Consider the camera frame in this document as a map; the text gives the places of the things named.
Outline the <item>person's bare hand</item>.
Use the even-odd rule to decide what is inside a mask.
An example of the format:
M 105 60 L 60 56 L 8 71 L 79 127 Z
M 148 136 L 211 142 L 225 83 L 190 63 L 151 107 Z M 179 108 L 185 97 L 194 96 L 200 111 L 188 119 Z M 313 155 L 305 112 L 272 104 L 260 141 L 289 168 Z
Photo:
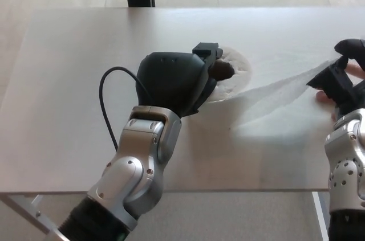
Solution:
M 316 100 L 320 103 L 336 105 L 339 107 L 332 113 L 332 119 L 342 117 L 345 111 L 363 105 L 364 83 L 353 86 L 346 75 L 346 71 L 356 77 L 364 78 L 364 71 L 359 66 L 345 66 L 341 60 L 324 68 L 307 82 L 309 87 L 317 89 Z

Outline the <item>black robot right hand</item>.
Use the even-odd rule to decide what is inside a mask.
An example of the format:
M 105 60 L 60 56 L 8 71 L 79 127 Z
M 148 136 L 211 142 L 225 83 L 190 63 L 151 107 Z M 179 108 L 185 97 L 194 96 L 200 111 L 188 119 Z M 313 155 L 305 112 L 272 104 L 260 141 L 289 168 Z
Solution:
M 364 40 L 345 39 L 334 46 L 340 57 L 316 74 L 307 85 L 322 90 L 334 101 L 338 117 L 364 108 L 364 82 L 353 84 L 345 69 L 350 59 L 364 69 Z

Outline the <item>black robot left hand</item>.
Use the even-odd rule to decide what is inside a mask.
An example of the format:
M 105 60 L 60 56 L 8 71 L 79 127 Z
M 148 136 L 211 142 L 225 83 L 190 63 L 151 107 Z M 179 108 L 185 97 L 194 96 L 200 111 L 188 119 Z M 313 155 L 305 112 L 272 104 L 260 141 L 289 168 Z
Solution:
M 219 81 L 235 70 L 221 60 L 218 43 L 199 43 L 191 53 L 153 52 L 140 63 L 136 93 L 139 105 L 163 107 L 179 117 L 198 113 Z

